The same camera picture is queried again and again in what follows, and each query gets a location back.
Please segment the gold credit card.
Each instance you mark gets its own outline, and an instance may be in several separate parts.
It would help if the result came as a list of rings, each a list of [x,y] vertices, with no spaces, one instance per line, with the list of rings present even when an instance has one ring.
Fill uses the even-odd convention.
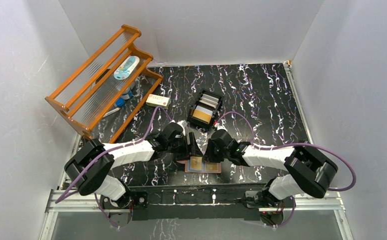
[[[214,162],[205,162],[205,170],[210,173],[218,173],[221,170],[221,164]]]

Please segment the black card tray box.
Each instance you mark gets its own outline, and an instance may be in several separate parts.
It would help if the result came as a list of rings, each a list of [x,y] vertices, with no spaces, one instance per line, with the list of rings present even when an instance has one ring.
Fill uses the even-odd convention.
[[[190,106],[190,109],[187,113],[186,121],[189,124],[193,125],[194,127],[201,128],[204,131],[209,131],[213,127],[214,123],[216,122],[217,117],[219,116],[219,111],[220,111],[221,107],[219,109],[209,109],[209,108],[206,108],[206,107],[200,105],[199,98],[204,93],[219,99],[221,107],[222,107],[223,102],[224,102],[224,96],[222,94],[215,93],[213,91],[209,91],[206,89],[201,89],[197,93],[197,96],[195,97],[193,104]],[[208,114],[212,115],[210,123],[205,123],[205,122],[203,122],[195,117],[192,117],[194,110],[200,110],[204,113],[208,113]]]

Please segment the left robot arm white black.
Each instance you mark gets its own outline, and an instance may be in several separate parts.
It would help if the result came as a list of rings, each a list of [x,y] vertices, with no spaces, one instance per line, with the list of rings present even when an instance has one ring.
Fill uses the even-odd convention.
[[[186,132],[184,122],[171,122],[164,129],[145,138],[125,143],[101,143],[89,140],[64,166],[81,196],[99,194],[109,198],[118,208],[131,202],[130,189],[121,180],[109,175],[119,166],[148,162],[171,153],[176,161],[201,158],[195,134]]]

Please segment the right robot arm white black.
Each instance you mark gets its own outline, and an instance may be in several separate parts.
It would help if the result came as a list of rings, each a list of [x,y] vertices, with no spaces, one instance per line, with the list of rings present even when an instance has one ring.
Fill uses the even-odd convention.
[[[271,179],[251,198],[255,203],[269,207],[276,207],[283,199],[297,194],[323,198],[338,171],[332,160],[308,143],[264,150],[247,141],[236,141],[224,129],[217,130],[208,139],[202,159],[210,163],[228,160],[237,166],[286,171],[286,175]]]

